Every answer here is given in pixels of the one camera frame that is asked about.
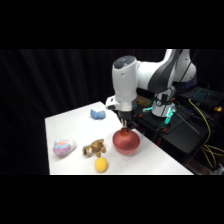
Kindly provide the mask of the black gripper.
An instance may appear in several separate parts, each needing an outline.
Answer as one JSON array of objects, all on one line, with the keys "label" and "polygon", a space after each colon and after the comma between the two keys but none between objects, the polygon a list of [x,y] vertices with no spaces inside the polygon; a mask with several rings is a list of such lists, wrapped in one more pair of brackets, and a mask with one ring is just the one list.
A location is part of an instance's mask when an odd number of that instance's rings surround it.
[{"label": "black gripper", "polygon": [[122,129],[125,129],[125,122],[123,120],[127,120],[127,129],[132,130],[133,129],[133,122],[132,120],[134,119],[134,111],[119,111],[118,112],[118,117],[121,120],[121,125]]}]

